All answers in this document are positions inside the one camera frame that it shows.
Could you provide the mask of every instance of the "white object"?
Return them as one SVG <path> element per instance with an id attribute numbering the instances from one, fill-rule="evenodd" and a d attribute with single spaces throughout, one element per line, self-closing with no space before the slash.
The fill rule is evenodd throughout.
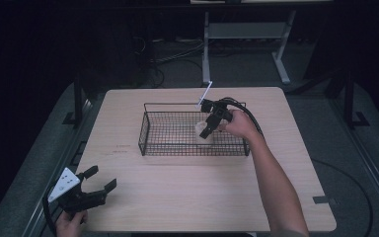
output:
<path id="1" fill-rule="evenodd" d="M 73 174 L 73 172 L 71 172 L 68 168 L 64 168 L 56 186 L 54 186 L 53 191 L 48 197 L 48 202 L 58 199 L 60 196 L 64 195 L 80 183 L 81 181 L 75 174 Z"/>
<path id="2" fill-rule="evenodd" d="M 202 94 L 202 96 L 201 96 L 201 97 L 199 98 L 199 100 L 198 100 L 198 104 L 196 104 L 196 106 L 195 106 L 197 109 L 199 108 L 199 106 L 201 105 L 202 101 L 204 100 L 205 95 L 207 95 L 207 92 L 208 92 L 208 90 L 210 89 L 211 84 L 213 84 L 213 82 L 212 82 L 212 81 L 208 81 L 208 86 L 207 86 L 207 88 L 205 89 L 204 94 Z"/>
<path id="3" fill-rule="evenodd" d="M 212 134 L 205 139 L 199 136 L 206 127 L 207 122 L 205 121 L 199 121 L 195 126 L 195 144 L 202 144 L 203 148 L 209 148 L 214 143 Z"/>

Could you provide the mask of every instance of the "table top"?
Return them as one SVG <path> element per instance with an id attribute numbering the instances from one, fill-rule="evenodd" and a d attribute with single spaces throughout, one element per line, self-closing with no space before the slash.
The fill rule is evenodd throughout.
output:
<path id="1" fill-rule="evenodd" d="M 142 156 L 145 103 L 195 103 L 205 89 L 113 90 L 106 94 L 78 173 L 98 165 L 84 192 L 117 178 L 107 203 L 89 210 L 87 229 L 107 232 L 269 231 L 252 156 Z M 283 92 L 279 88 L 211 88 L 208 100 L 245 102 L 296 188 L 310 231 L 336 221 Z M 187 111 L 181 107 L 174 111 Z"/>

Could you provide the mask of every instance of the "metal stand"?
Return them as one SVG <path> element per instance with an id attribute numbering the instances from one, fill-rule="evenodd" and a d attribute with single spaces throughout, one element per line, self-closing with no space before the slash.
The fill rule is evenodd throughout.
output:
<path id="1" fill-rule="evenodd" d="M 210 81 L 210 68 L 208 61 L 208 45 L 210 39 L 281 39 L 281 44 L 272 59 L 278 70 L 283 84 L 289 84 L 290 79 L 282 63 L 282 55 L 287 45 L 291 26 L 296 11 L 291 11 L 286 22 L 276 23 L 209 23 L 208 12 L 204 21 L 204 54 L 202 56 L 202 82 Z"/>
<path id="2" fill-rule="evenodd" d="M 310 80 L 305 85 L 289 92 L 285 92 L 285 95 L 300 95 L 303 92 L 317 86 L 318 84 L 331 79 L 328 87 L 325 90 L 325 95 L 329 99 L 335 99 L 341 93 L 344 88 L 343 98 L 343 119 L 350 129 L 355 129 L 356 126 L 369 126 L 368 120 L 365 118 L 362 112 L 355 112 L 358 120 L 353 120 L 353 88 L 354 82 L 352 75 L 349 71 L 341 68 L 334 69 L 318 78 Z"/>
<path id="3" fill-rule="evenodd" d="M 75 113 L 68 113 L 64 118 L 63 124 L 74 124 L 73 128 L 77 128 L 82 121 L 82 88 L 79 76 L 76 76 L 73 82 L 73 91 L 75 97 Z"/>

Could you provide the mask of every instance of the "cable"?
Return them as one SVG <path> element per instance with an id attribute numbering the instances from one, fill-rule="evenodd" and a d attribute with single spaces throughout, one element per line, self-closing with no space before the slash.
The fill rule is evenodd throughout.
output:
<path id="1" fill-rule="evenodd" d="M 320 161 L 320 160 L 316 160 L 316 159 L 311 159 L 312 161 L 316 162 L 316 163 L 319 163 L 319 164 L 322 164 L 322 165 L 325 165 L 325 166 L 328 166 L 332 169 L 334 169 L 335 171 L 338 171 L 340 172 L 341 174 L 347 176 L 348 178 L 350 178 L 358 187 L 359 189 L 362 191 L 362 193 L 364 194 L 365 196 L 365 199 L 367 201 L 367 205 L 368 205 L 368 209 L 369 209 L 369 219 L 368 219 L 368 226 L 367 226 L 367 230 L 364 234 L 364 237 L 368 237 L 371 233 L 371 229 L 372 229 L 372 225 L 373 225 L 373 218 L 374 218 L 374 213 L 373 213 L 373 207 L 372 207 L 372 203 L 371 203 L 371 200 L 368 196 L 368 193 L 365 191 L 364 187 L 350 174 L 348 174 L 347 172 L 341 170 L 340 168 L 336 167 L 336 166 L 333 166 L 329 163 L 326 163 L 324 161 Z"/>
<path id="2" fill-rule="evenodd" d="M 179 59 L 172 59 L 172 60 L 165 61 L 165 62 L 160 62 L 160 63 L 156 64 L 156 66 L 153 66 L 153 67 L 150 68 L 150 69 L 155 70 L 155 72 L 160 73 L 161 76 L 162 76 L 162 78 L 161 78 L 161 82 L 160 82 L 160 83 L 156 83 L 156 82 L 155 82 L 155 79 L 153 78 L 153 76 L 151 77 L 152 88 L 155 89 L 155 88 L 163 87 L 162 84 L 163 84 L 164 81 L 165 81 L 165 74 L 164 74 L 164 72 L 163 72 L 162 70 L 158 69 L 157 66 L 159 66 L 159 65 L 163 65 L 163 64 L 166 64 L 166 63 L 180 62 L 180 61 L 181 61 L 181 62 L 189 62 L 189 63 L 193 64 L 194 66 L 196 66 L 199 70 L 202 71 L 202 67 L 201 67 L 198 63 L 196 63 L 196 62 L 194 62 L 194 61 L 192 61 L 192 60 L 189 60 L 189 59 L 179 58 Z"/>
<path id="3" fill-rule="evenodd" d="M 139 51 L 135 51 L 134 53 L 136 54 L 140 54 L 141 52 L 144 51 L 144 49 L 146 49 L 146 40 L 144 40 L 144 38 L 140 38 L 140 37 L 133 37 L 135 40 L 141 40 L 143 42 L 143 46 L 142 48 L 139 50 Z"/>
<path id="4" fill-rule="evenodd" d="M 51 217 L 54 216 L 54 214 L 56 213 L 56 211 L 59 210 L 59 207 L 57 206 L 52 212 L 51 212 Z M 44 226 L 42 227 L 42 230 L 41 232 L 39 233 L 39 236 L 42 236 L 42 234 L 44 233 L 44 230 L 45 230 L 45 227 L 47 227 L 47 222 L 44 224 Z"/>
<path id="5" fill-rule="evenodd" d="M 202 39 L 175 39 L 175 42 L 184 44 L 184 45 L 194 45 L 202 42 Z"/>
<path id="6" fill-rule="evenodd" d="M 240 110 L 242 110 L 243 112 L 245 112 L 245 114 L 251 119 L 251 121 L 254 123 L 254 126 L 255 128 L 257 129 L 257 131 L 262 135 L 264 136 L 263 134 L 263 131 L 261 130 L 261 127 L 260 125 L 258 124 L 257 122 L 257 119 L 254 117 L 254 115 L 252 115 L 252 113 L 246 109 L 246 107 L 244 107 L 241 103 L 239 103 L 238 101 L 236 101 L 235 99 L 231 98 L 231 97 L 225 97 L 223 99 L 220 99 L 218 101 L 208 101 L 207 104 L 203 104 L 204 106 L 212 106 L 212 107 L 215 107 L 217 106 L 217 104 L 224 104 L 226 106 L 234 106 Z"/>
<path id="7" fill-rule="evenodd" d="M 57 181 L 53 181 L 51 183 L 51 185 L 47 188 L 47 190 L 45 191 L 45 195 L 44 197 L 42 197 L 42 200 L 41 200 L 41 203 L 42 203 L 42 210 L 44 212 L 44 217 L 45 217 L 45 222 L 47 223 L 48 225 L 48 228 L 50 229 L 51 233 L 54 235 L 54 236 L 57 236 L 56 235 L 56 226 L 53 222 L 53 219 L 51 218 L 51 214 L 50 214 L 50 209 L 49 209 L 49 203 L 48 203 L 48 194 L 50 193 L 50 190 L 51 188 L 53 188 L 55 185 L 56 185 L 56 182 Z"/>
<path id="8" fill-rule="evenodd" d="M 231 105 L 231 106 L 234 106 L 240 110 L 242 110 L 243 112 L 245 112 L 245 114 L 248 115 L 248 117 L 251 119 L 251 121 L 254 123 L 255 127 L 257 128 L 257 131 L 262 135 L 264 136 L 263 134 L 263 131 L 261 130 L 261 127 L 260 127 L 260 124 L 257 122 L 257 119 L 254 117 L 254 115 L 252 115 L 252 113 L 246 109 L 246 107 L 244 107 L 242 104 L 240 104 L 238 101 L 236 101 L 235 99 L 231 98 L 231 97 L 225 97 L 221 100 L 218 101 L 219 103 L 225 103 L 227 105 Z"/>
<path id="9" fill-rule="evenodd" d="M 198 52 L 202 49 L 202 47 L 204 46 L 204 43 L 202 42 L 201 44 L 199 44 L 198 46 L 196 47 L 193 47 L 191 49 L 188 49 L 184 52 L 180 52 L 180 53 L 177 53 L 175 55 L 172 55 L 172 56 L 168 56 L 168 57 L 164 57 L 164 58 L 160 58 L 160 59 L 156 59 L 156 60 L 150 60 L 151 62 L 165 62 L 165 61 L 169 61 L 169 60 L 173 60 L 173 59 L 177 59 L 177 58 L 180 58 L 180 57 L 185 57 L 185 56 L 188 56 L 188 55 L 191 55 L 195 52 Z"/>
<path id="10" fill-rule="evenodd" d="M 162 86 L 162 84 L 164 83 L 165 81 L 165 74 L 163 73 L 162 70 L 158 69 L 157 67 L 151 67 L 149 69 L 153 69 L 154 70 L 154 76 L 150 75 L 150 79 L 152 81 L 152 89 L 156 89 L 156 88 L 159 88 Z M 161 75 L 161 81 L 159 83 L 156 83 L 156 80 L 155 80 L 155 76 L 158 76 L 158 74 Z"/>

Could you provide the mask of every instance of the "black wire basket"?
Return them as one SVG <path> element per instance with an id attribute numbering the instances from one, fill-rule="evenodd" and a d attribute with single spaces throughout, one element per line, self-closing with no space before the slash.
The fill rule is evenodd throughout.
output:
<path id="1" fill-rule="evenodd" d="M 245 139 L 226 131 L 213 131 L 211 143 L 199 142 L 195 125 L 209 114 L 202 112 L 148 112 L 147 106 L 180 107 L 189 104 L 144 104 L 138 146 L 148 156 L 248 156 L 250 149 Z"/>

